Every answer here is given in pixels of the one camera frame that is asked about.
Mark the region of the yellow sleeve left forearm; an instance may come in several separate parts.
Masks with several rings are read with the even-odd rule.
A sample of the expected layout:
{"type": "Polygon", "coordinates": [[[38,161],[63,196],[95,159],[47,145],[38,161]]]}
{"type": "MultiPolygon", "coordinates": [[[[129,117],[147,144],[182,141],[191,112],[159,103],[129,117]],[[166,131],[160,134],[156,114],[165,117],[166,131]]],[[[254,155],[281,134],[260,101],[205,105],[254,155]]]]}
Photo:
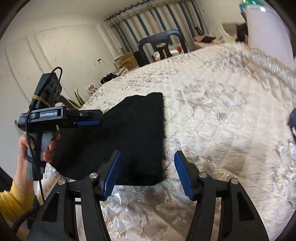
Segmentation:
{"type": "Polygon", "coordinates": [[[17,221],[32,209],[34,198],[34,194],[23,194],[13,181],[10,191],[0,194],[2,216],[9,222],[17,221]]]}

